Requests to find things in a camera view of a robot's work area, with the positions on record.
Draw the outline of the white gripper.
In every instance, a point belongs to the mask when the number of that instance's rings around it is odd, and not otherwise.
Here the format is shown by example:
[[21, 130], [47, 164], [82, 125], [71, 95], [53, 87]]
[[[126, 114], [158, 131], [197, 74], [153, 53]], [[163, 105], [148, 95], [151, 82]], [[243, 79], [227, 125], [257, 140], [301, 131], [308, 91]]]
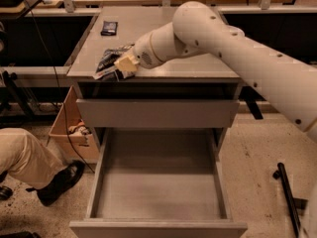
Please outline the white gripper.
[[136, 40], [134, 45], [134, 56], [118, 58], [114, 65], [120, 71], [134, 72], [138, 66], [154, 68], [164, 63], [162, 52], [164, 50], [162, 35], [147, 33]]

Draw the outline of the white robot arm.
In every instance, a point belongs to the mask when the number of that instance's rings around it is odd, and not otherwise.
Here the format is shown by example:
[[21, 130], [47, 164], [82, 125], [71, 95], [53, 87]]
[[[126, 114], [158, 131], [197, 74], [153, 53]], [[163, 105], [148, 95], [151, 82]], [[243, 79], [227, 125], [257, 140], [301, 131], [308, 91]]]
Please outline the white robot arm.
[[317, 141], [317, 70], [227, 25], [199, 2], [179, 6], [170, 23], [152, 30], [115, 61], [121, 71], [152, 69], [169, 60], [211, 54]]

